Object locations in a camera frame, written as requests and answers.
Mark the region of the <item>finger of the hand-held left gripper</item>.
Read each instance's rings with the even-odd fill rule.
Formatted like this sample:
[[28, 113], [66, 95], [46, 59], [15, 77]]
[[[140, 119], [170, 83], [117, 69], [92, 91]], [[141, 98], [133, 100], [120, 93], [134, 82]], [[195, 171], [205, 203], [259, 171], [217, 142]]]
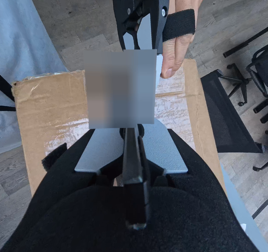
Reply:
[[124, 40], [126, 50], [134, 50], [135, 49], [134, 39], [133, 39], [133, 36], [131, 34], [126, 32], [123, 35], [123, 40]]
[[[137, 31], [137, 39], [138, 45], [141, 50], [149, 50], [152, 49], [152, 35], [151, 35], [151, 19], [150, 14], [147, 14], [142, 18], [139, 29]], [[162, 70], [162, 62], [163, 56], [162, 54], [158, 54], [156, 56], [156, 85], [155, 89], [157, 89], [160, 80], [160, 74]]]

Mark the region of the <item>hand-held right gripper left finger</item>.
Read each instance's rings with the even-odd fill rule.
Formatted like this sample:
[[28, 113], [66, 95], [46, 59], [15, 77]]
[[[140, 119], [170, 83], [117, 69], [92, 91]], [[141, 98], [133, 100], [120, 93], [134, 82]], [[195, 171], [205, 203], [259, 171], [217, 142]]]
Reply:
[[76, 172], [95, 173], [119, 158], [124, 141], [119, 129], [95, 129], [76, 167]]

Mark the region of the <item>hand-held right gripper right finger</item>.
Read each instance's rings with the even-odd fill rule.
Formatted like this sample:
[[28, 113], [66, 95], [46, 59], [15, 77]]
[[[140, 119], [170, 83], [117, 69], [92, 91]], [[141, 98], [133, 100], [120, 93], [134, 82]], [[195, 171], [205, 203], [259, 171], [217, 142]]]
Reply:
[[159, 120], [138, 124], [151, 175], [186, 174], [188, 169], [168, 129]]

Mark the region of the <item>grey utility knife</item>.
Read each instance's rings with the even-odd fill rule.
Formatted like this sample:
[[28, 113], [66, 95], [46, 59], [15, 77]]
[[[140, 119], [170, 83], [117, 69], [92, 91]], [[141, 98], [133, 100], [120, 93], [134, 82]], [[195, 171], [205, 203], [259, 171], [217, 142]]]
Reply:
[[143, 146], [141, 125], [123, 129], [122, 179], [125, 191], [125, 220], [130, 230], [143, 230], [150, 218], [150, 172]]

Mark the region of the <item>brown cardboard box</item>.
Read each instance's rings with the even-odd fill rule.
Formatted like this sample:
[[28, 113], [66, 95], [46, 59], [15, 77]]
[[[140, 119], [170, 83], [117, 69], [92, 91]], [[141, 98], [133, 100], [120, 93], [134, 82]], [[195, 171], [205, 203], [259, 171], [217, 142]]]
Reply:
[[[69, 148], [89, 130], [84, 84], [84, 70], [12, 84], [32, 196], [46, 174], [41, 160], [63, 143]], [[194, 59], [185, 59], [173, 77], [160, 79], [155, 117], [197, 152], [227, 194]]]

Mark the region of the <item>black desk frame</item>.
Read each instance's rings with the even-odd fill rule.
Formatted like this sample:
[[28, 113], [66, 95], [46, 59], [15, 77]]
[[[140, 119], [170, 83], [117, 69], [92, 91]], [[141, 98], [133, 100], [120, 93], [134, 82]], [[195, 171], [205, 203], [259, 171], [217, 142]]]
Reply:
[[237, 51], [243, 49], [244, 47], [248, 46], [249, 43], [251, 43], [252, 41], [256, 40], [257, 38], [259, 38], [260, 36], [262, 36], [263, 34], [268, 32], [268, 27], [266, 27], [265, 29], [261, 30], [259, 33], [253, 35], [252, 37], [250, 37], [249, 39], [247, 39], [245, 42], [233, 47], [232, 49], [226, 51], [223, 53], [223, 57], [227, 58], [229, 56], [231, 56], [232, 54], [236, 53]]

